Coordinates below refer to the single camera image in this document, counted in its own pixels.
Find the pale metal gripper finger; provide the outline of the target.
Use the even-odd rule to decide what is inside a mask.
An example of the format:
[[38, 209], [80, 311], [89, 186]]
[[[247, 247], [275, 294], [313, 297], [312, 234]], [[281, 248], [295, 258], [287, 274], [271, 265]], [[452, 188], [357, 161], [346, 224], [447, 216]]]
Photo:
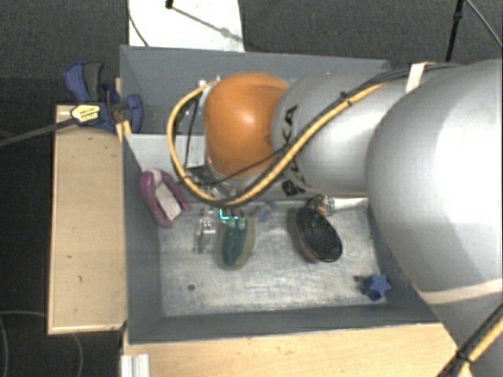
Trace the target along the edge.
[[217, 225], [212, 218], [203, 217], [195, 231], [194, 251], [197, 254], [208, 254], [215, 248]]

